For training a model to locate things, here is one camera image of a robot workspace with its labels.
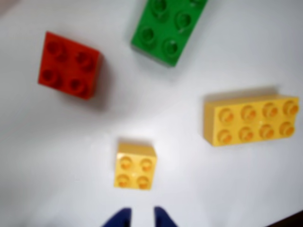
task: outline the white surface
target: white surface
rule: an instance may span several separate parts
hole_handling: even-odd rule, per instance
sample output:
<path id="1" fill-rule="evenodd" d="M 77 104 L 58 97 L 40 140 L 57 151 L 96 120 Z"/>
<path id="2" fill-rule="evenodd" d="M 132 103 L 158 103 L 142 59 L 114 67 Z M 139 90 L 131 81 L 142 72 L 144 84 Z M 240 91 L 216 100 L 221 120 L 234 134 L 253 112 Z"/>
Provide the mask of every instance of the white surface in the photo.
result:
<path id="1" fill-rule="evenodd" d="M 161 205 L 180 227 L 262 227 L 303 209 L 302 112 L 290 139 L 201 137 L 210 94 L 303 97 L 302 0 L 210 0 L 176 68 L 130 48 L 144 0 L 0 4 L 0 226 L 99 227 L 131 207 L 153 227 Z M 104 53 L 106 96 L 37 85 L 46 30 Z M 154 144 L 150 192 L 113 187 L 119 138 Z"/>

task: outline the red lego brick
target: red lego brick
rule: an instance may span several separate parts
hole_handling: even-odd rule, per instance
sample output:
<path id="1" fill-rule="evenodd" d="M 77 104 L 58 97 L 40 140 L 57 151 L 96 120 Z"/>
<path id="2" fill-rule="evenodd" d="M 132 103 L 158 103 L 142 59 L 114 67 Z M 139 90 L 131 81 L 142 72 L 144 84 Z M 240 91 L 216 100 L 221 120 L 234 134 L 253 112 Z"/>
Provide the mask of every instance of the red lego brick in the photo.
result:
<path id="1" fill-rule="evenodd" d="M 102 61 L 99 51 L 46 32 L 38 83 L 90 99 Z"/>

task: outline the yellow 2x2 brick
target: yellow 2x2 brick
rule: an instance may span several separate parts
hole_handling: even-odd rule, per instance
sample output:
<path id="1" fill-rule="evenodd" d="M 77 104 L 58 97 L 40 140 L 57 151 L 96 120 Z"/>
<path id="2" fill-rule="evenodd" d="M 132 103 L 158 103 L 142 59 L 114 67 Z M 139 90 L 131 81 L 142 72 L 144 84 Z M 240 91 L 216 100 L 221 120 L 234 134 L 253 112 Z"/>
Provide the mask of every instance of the yellow 2x2 brick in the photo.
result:
<path id="1" fill-rule="evenodd" d="M 152 146 L 120 143 L 115 187 L 151 189 L 156 163 L 157 156 Z"/>

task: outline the yellow lego brick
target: yellow lego brick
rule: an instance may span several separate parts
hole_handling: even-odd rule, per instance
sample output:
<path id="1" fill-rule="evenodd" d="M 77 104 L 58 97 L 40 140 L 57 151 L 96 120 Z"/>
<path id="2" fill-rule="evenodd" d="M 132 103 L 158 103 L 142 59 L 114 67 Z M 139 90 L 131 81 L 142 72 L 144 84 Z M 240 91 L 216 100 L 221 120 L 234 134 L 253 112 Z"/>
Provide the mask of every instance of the yellow lego brick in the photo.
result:
<path id="1" fill-rule="evenodd" d="M 115 187 L 151 189 L 156 163 L 157 156 L 152 146 L 120 143 Z"/>
<path id="2" fill-rule="evenodd" d="M 290 137 L 299 98 L 282 95 L 206 102 L 204 137 L 213 146 Z"/>

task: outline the lego brick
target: lego brick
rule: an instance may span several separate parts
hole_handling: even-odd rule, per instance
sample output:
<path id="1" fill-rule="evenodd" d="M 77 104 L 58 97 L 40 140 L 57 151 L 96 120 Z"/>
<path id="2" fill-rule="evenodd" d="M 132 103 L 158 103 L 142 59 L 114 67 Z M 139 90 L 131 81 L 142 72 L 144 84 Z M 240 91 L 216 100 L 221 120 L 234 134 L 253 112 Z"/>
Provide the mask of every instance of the lego brick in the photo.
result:
<path id="1" fill-rule="evenodd" d="M 99 51 L 46 32 L 38 83 L 90 99 L 102 61 Z"/>
<path id="2" fill-rule="evenodd" d="M 148 145 L 120 143 L 116 159 L 115 187 L 149 190 L 157 156 Z"/>
<path id="3" fill-rule="evenodd" d="M 213 146 L 290 137 L 298 103 L 299 98 L 282 95 L 206 102 L 204 137 Z"/>
<path id="4" fill-rule="evenodd" d="M 149 0 L 132 45 L 175 66 L 206 3 L 207 0 Z"/>

